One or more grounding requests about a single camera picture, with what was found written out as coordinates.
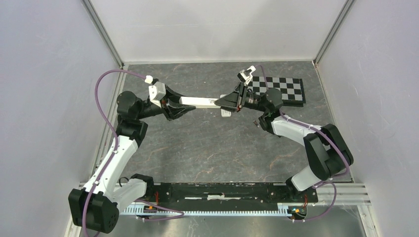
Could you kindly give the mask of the white remote control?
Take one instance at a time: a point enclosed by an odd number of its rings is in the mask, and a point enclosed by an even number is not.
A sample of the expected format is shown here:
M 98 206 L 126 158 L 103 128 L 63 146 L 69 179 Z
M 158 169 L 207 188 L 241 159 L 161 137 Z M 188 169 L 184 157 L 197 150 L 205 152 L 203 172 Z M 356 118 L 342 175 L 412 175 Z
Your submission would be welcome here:
M 222 118 L 230 118 L 232 116 L 232 113 L 230 111 L 227 111 L 225 109 L 221 109 L 221 117 Z

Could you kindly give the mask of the long white plastic bar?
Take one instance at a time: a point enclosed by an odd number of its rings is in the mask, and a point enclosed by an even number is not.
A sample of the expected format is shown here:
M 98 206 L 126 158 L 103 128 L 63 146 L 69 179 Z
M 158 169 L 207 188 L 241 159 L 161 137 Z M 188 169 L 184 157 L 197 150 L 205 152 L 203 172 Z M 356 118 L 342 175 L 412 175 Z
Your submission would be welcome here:
M 220 109 L 221 107 L 215 104 L 216 98 L 204 97 L 185 97 L 182 96 L 179 102 L 183 105 L 194 106 L 196 109 Z

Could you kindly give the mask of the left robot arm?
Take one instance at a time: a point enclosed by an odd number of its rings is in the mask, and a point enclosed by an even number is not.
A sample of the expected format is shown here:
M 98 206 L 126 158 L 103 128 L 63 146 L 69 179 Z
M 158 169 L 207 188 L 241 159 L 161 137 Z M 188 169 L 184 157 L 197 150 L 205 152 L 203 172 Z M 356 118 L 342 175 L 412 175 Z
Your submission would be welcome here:
M 183 104 L 183 95 L 165 84 L 149 87 L 149 97 L 142 100 L 131 91 L 117 98 L 118 125 L 111 127 L 114 139 L 99 168 L 81 189 L 72 189 L 68 200 L 72 219 L 85 236 L 88 231 L 110 233 L 120 213 L 138 199 L 155 200 L 154 179 L 133 174 L 128 182 L 115 188 L 127 162 L 144 141 L 148 124 L 144 118 L 163 114 L 168 120 L 177 119 L 196 106 Z

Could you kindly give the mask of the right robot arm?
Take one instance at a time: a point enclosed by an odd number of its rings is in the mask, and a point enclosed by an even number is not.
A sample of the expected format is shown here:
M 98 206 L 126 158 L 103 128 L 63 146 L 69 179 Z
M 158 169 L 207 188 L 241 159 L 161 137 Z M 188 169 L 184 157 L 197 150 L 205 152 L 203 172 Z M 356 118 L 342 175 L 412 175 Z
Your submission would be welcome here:
M 262 111 L 258 120 L 264 131 L 288 138 L 305 148 L 308 166 L 286 181 L 285 194 L 291 201 L 299 201 L 310 187 L 318 187 L 335 176 L 345 175 L 354 162 L 335 125 L 312 125 L 283 114 L 280 110 L 284 104 L 282 93 L 276 88 L 258 95 L 241 82 L 233 92 L 214 103 L 230 112 L 238 112 L 242 108 Z

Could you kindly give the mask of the black white chessboard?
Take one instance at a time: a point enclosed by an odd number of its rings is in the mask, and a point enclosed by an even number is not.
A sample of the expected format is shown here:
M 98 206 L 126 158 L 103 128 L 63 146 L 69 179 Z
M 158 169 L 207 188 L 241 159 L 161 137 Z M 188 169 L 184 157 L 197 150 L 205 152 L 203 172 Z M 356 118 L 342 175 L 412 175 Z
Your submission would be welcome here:
M 281 92 L 284 106 L 303 107 L 306 103 L 302 79 L 253 76 L 248 88 L 257 95 L 264 94 L 269 88 L 275 88 Z

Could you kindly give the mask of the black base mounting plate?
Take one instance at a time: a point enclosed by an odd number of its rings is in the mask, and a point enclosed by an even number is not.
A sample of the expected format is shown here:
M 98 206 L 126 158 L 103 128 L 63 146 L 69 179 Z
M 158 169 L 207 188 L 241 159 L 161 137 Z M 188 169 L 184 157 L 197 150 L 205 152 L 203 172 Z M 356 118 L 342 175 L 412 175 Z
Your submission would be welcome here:
M 142 200 L 179 211 L 274 211 L 279 203 L 317 203 L 309 188 L 294 192 L 284 183 L 159 183 Z

